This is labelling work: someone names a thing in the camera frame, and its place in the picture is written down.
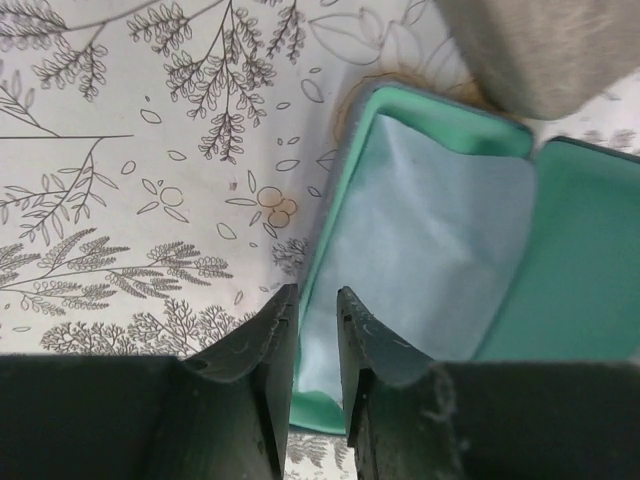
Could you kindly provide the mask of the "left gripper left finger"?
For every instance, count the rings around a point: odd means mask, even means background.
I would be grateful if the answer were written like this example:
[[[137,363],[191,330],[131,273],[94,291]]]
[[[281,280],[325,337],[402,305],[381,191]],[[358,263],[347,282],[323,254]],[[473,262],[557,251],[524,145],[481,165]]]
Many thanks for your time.
[[[5,356],[5,479],[279,479],[298,289],[184,360]]]

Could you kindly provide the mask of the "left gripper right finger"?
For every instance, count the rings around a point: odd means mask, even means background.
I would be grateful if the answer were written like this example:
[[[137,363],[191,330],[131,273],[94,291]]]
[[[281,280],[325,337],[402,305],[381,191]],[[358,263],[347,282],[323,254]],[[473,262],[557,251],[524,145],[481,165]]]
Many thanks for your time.
[[[361,479],[635,479],[639,367],[450,362],[349,288],[337,295],[348,445]]]

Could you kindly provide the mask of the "light blue cloth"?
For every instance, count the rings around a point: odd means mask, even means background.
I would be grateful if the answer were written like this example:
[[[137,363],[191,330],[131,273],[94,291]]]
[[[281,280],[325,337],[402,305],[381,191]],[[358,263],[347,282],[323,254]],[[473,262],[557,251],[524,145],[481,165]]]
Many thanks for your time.
[[[526,160],[456,153],[377,116],[305,313],[299,390],[342,396],[342,287],[431,358],[472,358],[524,252],[535,193]]]

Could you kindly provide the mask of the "grey-blue glasses case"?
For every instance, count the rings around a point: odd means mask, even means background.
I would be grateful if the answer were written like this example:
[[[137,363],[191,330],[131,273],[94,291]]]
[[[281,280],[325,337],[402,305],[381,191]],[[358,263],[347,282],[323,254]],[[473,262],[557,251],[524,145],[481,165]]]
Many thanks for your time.
[[[639,355],[639,157],[409,85],[347,103],[300,299],[290,421],[345,430],[337,295],[444,361]]]

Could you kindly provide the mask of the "beige felt glasses case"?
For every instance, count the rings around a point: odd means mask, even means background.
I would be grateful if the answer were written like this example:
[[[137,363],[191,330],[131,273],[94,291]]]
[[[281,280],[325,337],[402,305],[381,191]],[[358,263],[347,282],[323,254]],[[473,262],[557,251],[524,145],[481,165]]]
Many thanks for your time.
[[[577,111],[639,67],[636,1],[440,1],[484,96],[521,117]]]

